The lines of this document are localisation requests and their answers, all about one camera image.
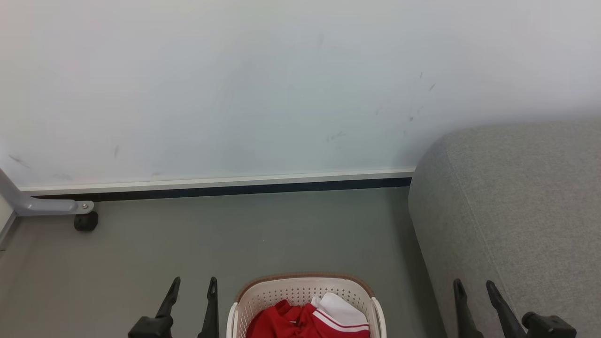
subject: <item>basket rim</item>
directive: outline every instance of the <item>basket rim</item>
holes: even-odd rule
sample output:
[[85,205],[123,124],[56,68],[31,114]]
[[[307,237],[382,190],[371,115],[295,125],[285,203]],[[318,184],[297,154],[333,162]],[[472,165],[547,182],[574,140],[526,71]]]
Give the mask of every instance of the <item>basket rim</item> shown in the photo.
[[376,295],[374,294],[374,292],[371,290],[371,288],[369,287],[369,285],[367,285],[366,282],[362,281],[361,279],[353,276],[353,275],[348,275],[348,274],[336,274],[333,272],[292,272],[292,273],[288,273],[288,274],[276,274],[276,275],[267,275],[264,277],[260,277],[257,278],[253,281],[251,281],[250,283],[246,284],[246,286],[244,286],[242,288],[242,290],[240,290],[240,292],[238,292],[238,295],[236,296],[236,303],[240,303],[240,300],[242,299],[242,296],[244,296],[244,294],[246,293],[246,291],[248,291],[251,287],[263,283],[265,281],[274,281],[274,280],[282,280],[282,279],[293,279],[293,278],[338,278],[338,279],[346,279],[346,280],[350,280],[350,281],[354,281],[355,283],[359,284],[366,292],[367,295],[369,295],[370,298],[375,297]]

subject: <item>gray fabric upholstery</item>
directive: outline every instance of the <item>gray fabric upholstery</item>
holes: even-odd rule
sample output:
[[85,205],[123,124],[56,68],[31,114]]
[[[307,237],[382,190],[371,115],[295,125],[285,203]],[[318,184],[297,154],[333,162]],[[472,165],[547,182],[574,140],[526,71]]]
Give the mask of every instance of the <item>gray fabric upholstery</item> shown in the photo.
[[485,338],[503,337],[488,279],[518,319],[558,315],[601,336],[601,121],[447,135],[420,161],[409,210],[449,337],[455,278]]

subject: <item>caster wheel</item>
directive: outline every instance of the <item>caster wheel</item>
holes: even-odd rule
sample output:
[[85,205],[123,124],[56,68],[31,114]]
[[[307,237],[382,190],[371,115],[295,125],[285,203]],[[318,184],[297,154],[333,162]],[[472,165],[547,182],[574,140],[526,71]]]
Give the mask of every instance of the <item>caster wheel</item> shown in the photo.
[[73,225],[77,231],[90,232],[98,225],[98,214],[92,211],[89,214],[75,215]]

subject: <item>red clothing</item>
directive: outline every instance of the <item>red clothing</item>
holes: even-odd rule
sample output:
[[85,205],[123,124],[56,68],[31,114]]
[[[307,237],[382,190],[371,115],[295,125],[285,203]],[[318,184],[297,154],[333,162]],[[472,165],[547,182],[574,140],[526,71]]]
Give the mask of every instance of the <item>red clothing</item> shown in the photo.
[[369,326],[341,325],[313,305],[287,300],[263,310],[248,325],[246,338],[369,338]]

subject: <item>white plastic basket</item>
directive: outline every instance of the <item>white plastic basket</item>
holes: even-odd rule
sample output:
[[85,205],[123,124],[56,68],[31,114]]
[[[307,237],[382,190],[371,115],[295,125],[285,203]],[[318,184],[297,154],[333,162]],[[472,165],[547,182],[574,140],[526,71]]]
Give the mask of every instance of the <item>white plastic basket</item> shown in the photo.
[[288,300],[290,305],[305,305],[313,296],[326,292],[342,297],[363,312],[370,324],[370,338],[386,338],[386,322],[380,303],[363,282],[348,275],[287,274],[258,279],[248,284],[236,297],[227,319],[227,338],[246,338],[246,330],[260,311]]

